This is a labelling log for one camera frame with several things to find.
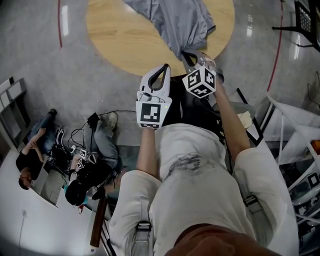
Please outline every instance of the white box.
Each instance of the white box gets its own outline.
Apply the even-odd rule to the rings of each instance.
[[[4,92],[4,94],[2,94],[0,96],[0,99],[2,101],[3,107],[7,107],[10,104],[10,100],[8,98],[7,92]]]
[[[216,74],[201,66],[185,76],[182,81],[187,92],[201,99],[216,91]]]
[[[20,81],[12,85],[7,92],[9,93],[10,98],[14,100],[19,94],[22,93]]]

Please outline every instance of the gray floor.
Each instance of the gray floor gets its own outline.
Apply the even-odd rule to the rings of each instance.
[[[0,81],[24,78],[26,108],[33,121],[54,107],[58,122],[68,131],[79,128],[93,113],[135,110],[140,77],[103,59],[86,29],[87,0],[61,0],[68,5],[69,35],[58,37],[57,6],[53,0],[4,0],[0,6]],[[240,88],[249,103],[263,102],[273,70],[280,25],[279,0],[233,0],[235,27],[226,49],[218,56],[229,95]],[[294,23],[294,1],[286,0],[284,26]],[[309,42],[295,32],[283,32],[271,95],[300,107],[307,83],[320,71],[320,52],[297,48]],[[119,113],[119,145],[138,145],[141,130],[134,113]]]

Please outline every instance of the hair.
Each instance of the hair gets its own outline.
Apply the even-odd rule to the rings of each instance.
[[[78,180],[74,180],[68,186],[65,192],[66,200],[73,206],[80,206],[86,198],[87,191],[79,184]]]
[[[27,186],[25,186],[22,179],[19,179],[19,185],[23,190],[29,190],[29,188]]]

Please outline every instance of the round wooden table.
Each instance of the round wooden table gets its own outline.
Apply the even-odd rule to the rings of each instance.
[[[208,35],[206,49],[211,58],[226,47],[235,24],[233,0],[203,0],[216,24]],[[168,63],[171,76],[186,73],[160,37],[154,25],[122,0],[89,0],[86,26],[98,52],[109,62],[129,73],[144,76],[154,67]]]

